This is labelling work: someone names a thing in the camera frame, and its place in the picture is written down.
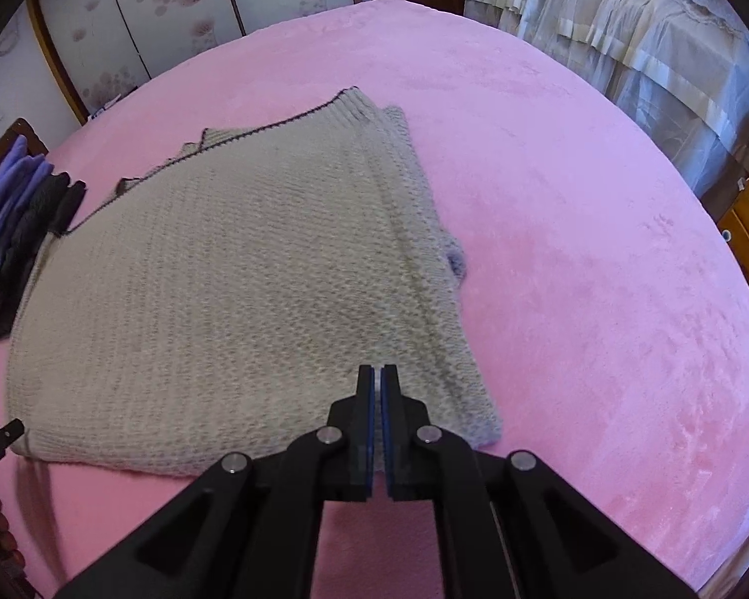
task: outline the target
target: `metal screw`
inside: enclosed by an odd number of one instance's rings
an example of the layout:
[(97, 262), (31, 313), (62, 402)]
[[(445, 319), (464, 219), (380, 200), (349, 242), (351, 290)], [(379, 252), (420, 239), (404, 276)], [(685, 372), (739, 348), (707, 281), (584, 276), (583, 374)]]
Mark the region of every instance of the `metal screw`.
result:
[(336, 426), (324, 426), (316, 430), (316, 438), (324, 444), (336, 443), (341, 436), (342, 432)]
[(510, 456), (510, 463), (517, 470), (533, 470), (537, 463), (535, 456), (526, 450), (519, 450)]
[(237, 473), (247, 467), (247, 458), (241, 453), (228, 453), (222, 458), (222, 468)]
[(441, 428), (436, 426), (422, 426), (416, 430), (416, 436), (425, 443), (436, 443), (441, 438)]

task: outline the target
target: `pink plush surface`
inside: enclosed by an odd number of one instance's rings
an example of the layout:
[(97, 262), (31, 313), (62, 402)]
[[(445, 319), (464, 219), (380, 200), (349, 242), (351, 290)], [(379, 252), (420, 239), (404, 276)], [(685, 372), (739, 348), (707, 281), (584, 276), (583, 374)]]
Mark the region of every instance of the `pink plush surface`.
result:
[[(117, 179), (204, 127), (274, 122), (352, 85), (405, 110), (464, 246), (465, 333), (505, 422), (491, 451), (535, 451), (700, 586), (749, 533), (749, 290), (671, 164), (552, 59), (470, 20), (377, 0), (183, 63), (51, 157), (88, 183), (83, 218)], [(7, 354), (0, 345), (0, 424)], [(12, 531), (46, 594), (185, 483), (0, 463)], [(441, 596), (429, 507), (377, 491), (328, 507), (315, 598)]]

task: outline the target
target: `bed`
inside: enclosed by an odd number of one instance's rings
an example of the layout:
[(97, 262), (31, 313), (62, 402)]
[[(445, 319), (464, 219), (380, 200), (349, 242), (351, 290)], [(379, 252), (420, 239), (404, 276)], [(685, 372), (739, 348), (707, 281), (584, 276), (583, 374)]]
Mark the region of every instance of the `bed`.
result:
[(727, 0), (465, 0), (605, 94), (714, 220), (749, 174), (749, 31)]
[[(671, 163), (571, 71), (483, 24), (376, 0), (182, 63), (49, 158), (88, 183), (78, 222), (204, 127), (271, 123), (351, 85), (404, 109), (467, 255), (464, 331), (505, 424), (489, 451), (537, 452), (703, 586), (749, 536), (749, 289)], [(0, 425), (7, 356), (0, 343)], [(0, 463), (45, 596), (187, 483)], [(312, 596), (439, 598), (433, 534), (432, 507), (386, 502), (381, 480), (365, 506), (330, 504)]]

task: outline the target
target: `brown headboard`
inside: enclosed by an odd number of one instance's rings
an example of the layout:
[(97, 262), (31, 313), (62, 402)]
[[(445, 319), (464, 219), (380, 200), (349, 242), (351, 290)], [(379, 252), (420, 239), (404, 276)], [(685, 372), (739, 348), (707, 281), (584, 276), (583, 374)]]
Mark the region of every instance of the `brown headboard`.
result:
[(30, 124), (20, 117), (8, 127), (8, 130), (0, 138), (0, 162), (14, 145), (18, 135), (24, 135), (28, 139), (29, 155), (47, 155), (47, 147), (30, 127)]

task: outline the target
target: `beige knit sweater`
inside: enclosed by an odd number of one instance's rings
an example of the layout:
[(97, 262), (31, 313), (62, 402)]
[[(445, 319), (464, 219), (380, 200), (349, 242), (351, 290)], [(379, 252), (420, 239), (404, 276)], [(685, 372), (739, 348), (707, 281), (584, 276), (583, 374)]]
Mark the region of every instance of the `beige knit sweater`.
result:
[(15, 450), (199, 474), (321, 426), (361, 363), (473, 444), (499, 420), (401, 117), (353, 88), (157, 169), (63, 239), (8, 361)]

